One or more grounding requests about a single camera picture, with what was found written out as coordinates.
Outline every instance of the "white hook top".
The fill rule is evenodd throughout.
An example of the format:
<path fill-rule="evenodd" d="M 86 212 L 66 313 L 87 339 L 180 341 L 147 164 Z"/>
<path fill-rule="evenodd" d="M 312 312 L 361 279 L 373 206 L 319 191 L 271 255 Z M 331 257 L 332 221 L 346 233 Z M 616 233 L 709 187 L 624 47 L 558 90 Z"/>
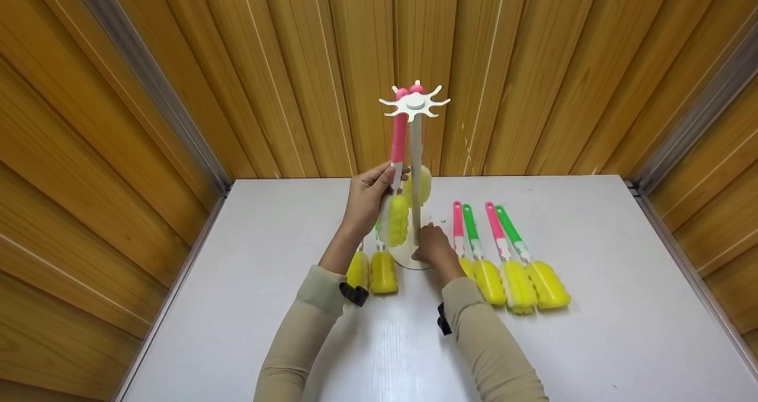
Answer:
<path fill-rule="evenodd" d="M 429 111 L 431 106 L 447 105 L 450 99 L 445 99 L 442 102 L 435 102 L 431 98 L 436 95 L 439 90 L 442 89 L 441 85 L 436 86 L 434 91 L 430 94 L 421 94 L 420 92 L 411 92 L 411 94 L 405 95 L 405 97 L 397 100 L 396 102 L 390 102 L 389 100 L 379 99 L 380 102 L 388 106 L 395 106 L 397 109 L 391 113 L 386 113 L 384 116 L 395 116 L 396 114 L 405 113 L 408 114 L 408 122 L 413 122 L 417 114 L 425 114 L 430 117 L 436 117 L 437 114 L 433 114 Z M 397 92 L 397 87 L 393 86 L 392 90 Z"/>

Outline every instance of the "yellow sponge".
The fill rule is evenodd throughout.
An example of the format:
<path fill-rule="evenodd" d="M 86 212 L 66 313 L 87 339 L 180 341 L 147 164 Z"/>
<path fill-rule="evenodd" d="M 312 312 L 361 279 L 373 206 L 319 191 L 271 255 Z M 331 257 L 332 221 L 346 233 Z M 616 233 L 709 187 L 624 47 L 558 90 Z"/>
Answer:
<path fill-rule="evenodd" d="M 377 251 L 371 257 L 371 292 L 374 294 L 397 292 L 395 260 L 387 251 Z"/>
<path fill-rule="evenodd" d="M 543 262 L 530 262 L 525 269 L 537 290 L 537 307 L 560 308 L 571 303 L 571 296 L 552 267 Z"/>
<path fill-rule="evenodd" d="M 363 251 L 355 251 L 347 268 L 347 283 L 353 288 L 368 289 L 368 257 Z"/>
<path fill-rule="evenodd" d="M 503 262 L 503 281 L 508 298 L 508 307 L 517 315 L 529 315 L 537 305 L 537 292 L 529 275 L 520 262 Z"/>
<path fill-rule="evenodd" d="M 476 260 L 471 268 L 474 270 L 474 280 L 476 280 L 485 301 L 491 305 L 504 305 L 506 303 L 506 291 L 503 289 L 497 267 L 487 260 Z"/>
<path fill-rule="evenodd" d="M 403 245 L 408 237 L 408 199 L 401 195 L 390 197 L 387 209 L 387 246 Z"/>
<path fill-rule="evenodd" d="M 471 267 L 471 260 L 469 259 L 458 259 L 458 261 L 461 264 L 461 269 L 463 269 L 463 273 L 466 273 L 466 276 L 468 276 L 470 279 L 474 278 L 474 269 Z"/>
<path fill-rule="evenodd" d="M 414 173 L 408 175 L 408 180 L 403 181 L 403 195 L 411 199 L 411 187 L 415 182 L 420 182 L 420 204 L 424 205 L 431 194 L 431 172 L 429 168 L 422 165 L 422 172 L 419 177 L 416 177 Z"/>

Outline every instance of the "metal frame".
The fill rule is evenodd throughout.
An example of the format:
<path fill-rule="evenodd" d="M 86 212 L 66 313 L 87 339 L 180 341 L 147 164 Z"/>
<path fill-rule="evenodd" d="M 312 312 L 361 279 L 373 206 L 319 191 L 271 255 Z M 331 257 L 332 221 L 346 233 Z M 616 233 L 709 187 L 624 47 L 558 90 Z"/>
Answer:
<path fill-rule="evenodd" d="M 731 324 L 731 321 L 728 316 L 726 316 L 723 308 L 721 308 L 715 297 L 713 297 L 713 294 L 711 294 L 710 290 L 703 282 L 703 278 L 701 278 L 698 271 L 692 266 L 690 259 L 687 258 L 684 251 L 682 251 L 682 248 L 680 248 L 679 244 L 676 242 L 674 235 L 669 232 L 669 229 L 667 229 L 666 225 L 663 223 L 663 219 L 661 219 L 660 216 L 658 216 L 658 213 L 656 213 L 650 200 L 648 200 L 644 194 L 640 194 L 633 184 L 627 183 L 627 186 L 636 200 L 637 205 L 640 206 L 640 209 L 647 217 L 650 225 L 652 225 L 653 229 L 655 229 L 658 234 L 658 238 L 660 238 L 663 245 L 669 251 L 669 254 L 671 254 L 672 259 L 674 259 L 674 262 L 677 267 L 679 267 L 682 275 L 684 275 L 687 282 L 690 283 L 692 291 L 698 296 L 698 299 L 703 303 L 703 306 L 708 310 L 711 316 L 713 316 L 713 319 L 720 324 L 725 334 L 728 335 L 729 340 L 731 340 L 732 345 L 737 349 L 737 352 L 739 352 L 748 369 L 753 374 L 753 378 L 758 381 L 758 361 L 755 356 L 753 356 L 750 348 L 748 348 L 745 340 L 743 340 L 740 333 L 733 324 Z"/>
<path fill-rule="evenodd" d="M 634 178 L 649 194 L 690 151 L 758 72 L 758 21 L 740 41 L 717 74 L 698 95 L 679 124 L 666 136 Z"/>
<path fill-rule="evenodd" d="M 182 145 L 201 166 L 216 193 L 225 194 L 232 184 L 224 167 L 195 126 L 189 111 L 150 53 L 118 0 L 82 0 L 124 57 L 137 80 L 168 122 Z"/>
<path fill-rule="evenodd" d="M 216 201 L 216 205 L 214 205 L 213 210 L 211 210 L 211 215 L 208 217 L 208 220 L 205 221 L 205 224 L 203 224 L 203 229 L 200 230 L 200 234 L 198 235 L 197 239 L 195 239 L 195 243 L 192 246 L 192 249 L 190 250 L 189 254 L 187 254 L 187 259 L 184 261 L 182 269 L 179 270 L 179 275 L 176 276 L 174 283 L 171 284 L 171 289 L 169 289 L 168 295 L 166 296 L 165 300 L 163 300 L 163 304 L 160 306 L 160 310 L 153 319 L 150 329 L 147 335 L 144 337 L 142 344 L 140 345 L 140 350 L 137 351 L 137 354 L 132 360 L 132 364 L 129 366 L 129 369 L 124 376 L 124 379 L 121 380 L 121 385 L 118 386 L 118 391 L 112 399 L 113 402 L 122 402 L 127 396 L 129 386 L 132 384 L 137 371 L 140 369 L 140 365 L 142 364 L 144 356 L 150 349 L 150 345 L 155 339 L 155 335 L 158 334 L 160 325 L 163 323 L 163 320 L 166 319 L 168 313 L 171 312 L 171 304 L 176 299 L 176 296 L 179 295 L 179 292 L 181 291 L 182 285 L 184 284 L 187 276 L 190 275 L 192 267 L 195 265 L 195 260 L 197 260 L 197 256 L 203 250 L 205 240 L 208 239 L 208 234 L 211 232 L 211 229 L 213 229 L 213 224 L 216 223 L 216 219 L 219 217 L 221 208 L 224 206 L 224 202 L 226 202 L 228 195 L 229 192 L 227 191 L 225 192 L 224 196 L 220 197 L 220 199 Z"/>

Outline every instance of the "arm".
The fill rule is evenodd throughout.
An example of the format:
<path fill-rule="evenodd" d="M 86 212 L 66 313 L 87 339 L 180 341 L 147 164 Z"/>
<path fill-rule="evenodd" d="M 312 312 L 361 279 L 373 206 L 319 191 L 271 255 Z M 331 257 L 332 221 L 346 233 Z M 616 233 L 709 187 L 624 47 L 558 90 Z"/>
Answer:
<path fill-rule="evenodd" d="M 339 283 L 345 280 L 358 244 L 374 226 L 381 197 L 392 182 L 394 169 L 389 165 L 382 164 L 350 181 L 339 230 L 319 265 L 311 267 L 274 336 L 258 375 L 254 402 L 299 402 L 303 397 L 313 362 L 342 315 L 344 298 Z"/>
<path fill-rule="evenodd" d="M 476 283 L 465 277 L 442 230 L 428 225 L 420 236 L 415 256 L 439 274 L 445 317 L 483 402 L 547 400 L 534 368 Z"/>

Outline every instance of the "black cuff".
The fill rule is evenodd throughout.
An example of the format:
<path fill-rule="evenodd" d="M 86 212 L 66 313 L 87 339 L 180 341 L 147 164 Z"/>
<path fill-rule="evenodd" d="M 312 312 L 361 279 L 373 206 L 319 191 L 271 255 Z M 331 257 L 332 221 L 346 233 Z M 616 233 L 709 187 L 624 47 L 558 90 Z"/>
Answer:
<path fill-rule="evenodd" d="M 450 324 L 445 319 L 445 303 L 439 303 L 436 312 L 439 313 L 439 318 L 436 319 L 436 326 L 439 327 L 439 331 L 442 332 L 442 335 L 451 335 L 452 329 L 450 329 Z"/>
<path fill-rule="evenodd" d="M 357 307 L 362 307 L 368 299 L 368 290 L 360 285 L 353 288 L 347 282 L 340 282 L 339 292 L 341 292 L 347 300 L 350 300 L 353 304 L 357 305 Z"/>

